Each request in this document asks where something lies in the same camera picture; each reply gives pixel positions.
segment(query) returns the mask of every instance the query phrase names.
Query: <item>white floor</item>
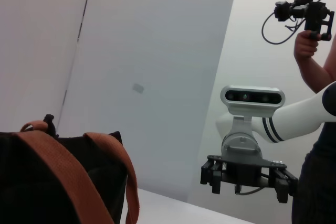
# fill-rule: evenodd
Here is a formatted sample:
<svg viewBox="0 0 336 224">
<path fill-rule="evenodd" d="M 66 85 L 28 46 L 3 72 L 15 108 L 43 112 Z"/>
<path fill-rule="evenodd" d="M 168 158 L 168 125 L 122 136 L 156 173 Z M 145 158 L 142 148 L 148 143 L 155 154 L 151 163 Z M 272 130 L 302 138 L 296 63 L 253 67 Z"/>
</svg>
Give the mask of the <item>white floor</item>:
<svg viewBox="0 0 336 224">
<path fill-rule="evenodd" d="M 167 198 L 145 190 L 138 190 L 140 216 L 138 224 L 251 224 L 218 212 Z M 124 224 L 127 214 L 125 199 L 120 223 Z"/>
</svg>

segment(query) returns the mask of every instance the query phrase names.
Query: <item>hand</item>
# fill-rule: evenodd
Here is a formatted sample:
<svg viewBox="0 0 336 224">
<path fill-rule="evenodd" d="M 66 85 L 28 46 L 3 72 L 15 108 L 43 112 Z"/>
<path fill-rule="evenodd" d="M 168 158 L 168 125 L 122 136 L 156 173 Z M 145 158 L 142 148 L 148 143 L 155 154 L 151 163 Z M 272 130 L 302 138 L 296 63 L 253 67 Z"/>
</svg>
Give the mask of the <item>hand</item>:
<svg viewBox="0 0 336 224">
<path fill-rule="evenodd" d="M 309 39 L 311 31 L 303 31 L 298 34 L 295 40 L 294 56 L 296 60 L 308 59 L 317 52 L 317 41 L 321 40 L 321 35 L 318 35 L 318 40 Z"/>
</svg>

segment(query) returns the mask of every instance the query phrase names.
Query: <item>black stripe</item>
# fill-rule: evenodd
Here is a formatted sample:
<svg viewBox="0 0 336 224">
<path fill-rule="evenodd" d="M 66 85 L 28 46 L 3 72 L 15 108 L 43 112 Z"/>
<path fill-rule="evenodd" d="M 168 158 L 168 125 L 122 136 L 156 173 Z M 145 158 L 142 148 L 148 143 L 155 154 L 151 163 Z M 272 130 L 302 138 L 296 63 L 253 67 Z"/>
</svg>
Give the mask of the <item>black stripe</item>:
<svg viewBox="0 0 336 224">
<path fill-rule="evenodd" d="M 262 120 L 263 120 L 262 122 L 263 122 L 263 125 L 264 125 L 267 136 L 269 137 L 269 139 L 272 140 L 273 143 L 277 143 L 277 141 L 272 137 L 271 133 L 268 130 L 268 127 L 267 127 L 267 124 L 266 124 L 266 118 L 262 118 Z"/>
<path fill-rule="evenodd" d="M 278 132 L 275 130 L 272 118 L 269 118 L 269 124 L 271 125 L 272 131 L 274 135 L 277 137 L 277 139 L 283 141 L 283 139 L 279 136 Z"/>
</svg>

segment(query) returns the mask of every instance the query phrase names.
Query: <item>white wall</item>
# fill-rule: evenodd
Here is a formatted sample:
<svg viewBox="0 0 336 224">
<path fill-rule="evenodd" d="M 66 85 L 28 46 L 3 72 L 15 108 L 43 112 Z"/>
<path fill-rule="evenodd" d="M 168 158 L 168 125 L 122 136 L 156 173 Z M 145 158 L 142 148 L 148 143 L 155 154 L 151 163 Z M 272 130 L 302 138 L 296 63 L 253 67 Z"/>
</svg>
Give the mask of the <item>white wall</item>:
<svg viewBox="0 0 336 224">
<path fill-rule="evenodd" d="M 0 131 L 55 115 L 86 0 L 0 0 Z"/>
<path fill-rule="evenodd" d="M 186 200 L 232 1 L 88 0 L 58 133 L 121 131 L 140 188 Z"/>
<path fill-rule="evenodd" d="M 215 121 L 227 112 L 219 98 L 224 86 L 236 84 L 277 87 L 286 94 L 286 104 L 313 95 L 302 81 L 293 57 L 295 39 L 281 46 L 273 46 L 261 37 L 261 26 L 274 10 L 277 1 L 284 0 L 234 0 L 188 198 L 188 202 L 192 204 L 257 224 L 291 223 L 291 197 L 288 204 L 280 204 L 274 189 L 264 189 L 251 196 L 236 196 L 234 185 L 226 183 L 222 183 L 221 195 L 214 195 L 209 185 L 200 185 L 199 179 L 207 155 L 221 152 L 222 140 L 217 133 Z M 334 0 L 325 1 L 331 10 L 336 10 Z M 267 24 L 267 37 L 273 41 L 285 39 L 290 32 L 283 26 L 283 23 L 273 19 Z M 320 43 L 315 56 L 317 62 L 325 61 L 330 47 L 331 42 Z M 318 136 L 319 132 L 315 132 L 280 144 L 268 144 L 258 137 L 258 143 L 264 158 L 284 161 L 289 171 L 299 176 L 305 155 L 312 149 Z M 249 191 L 250 188 L 245 187 L 243 190 Z"/>
</svg>

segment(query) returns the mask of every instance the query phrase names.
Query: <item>camera rig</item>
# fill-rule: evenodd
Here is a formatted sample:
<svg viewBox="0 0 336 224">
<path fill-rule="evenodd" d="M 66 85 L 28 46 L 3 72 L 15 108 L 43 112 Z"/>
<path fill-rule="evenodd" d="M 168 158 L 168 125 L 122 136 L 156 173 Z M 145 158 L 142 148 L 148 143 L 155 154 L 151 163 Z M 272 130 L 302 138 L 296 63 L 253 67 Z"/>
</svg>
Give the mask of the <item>camera rig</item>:
<svg viewBox="0 0 336 224">
<path fill-rule="evenodd" d="M 274 12 L 265 20 L 261 34 L 264 40 L 273 45 L 279 45 L 286 42 L 290 39 L 299 27 L 306 21 L 305 30 L 311 30 L 310 39 L 317 40 L 318 35 L 321 33 L 322 25 L 327 26 L 327 32 L 322 34 L 321 39 L 329 41 L 331 40 L 331 28 L 334 18 L 334 12 L 330 11 L 325 3 L 314 2 L 314 0 L 295 0 L 293 3 L 288 2 L 277 2 Z M 269 41 L 264 35 L 264 27 L 266 22 L 270 19 L 270 17 L 274 14 L 274 16 L 280 22 L 287 21 L 291 19 L 292 21 L 296 21 L 297 19 L 302 19 L 300 23 L 296 23 L 295 26 L 285 26 L 289 30 L 292 31 L 292 34 L 284 41 L 276 43 Z"/>
</svg>

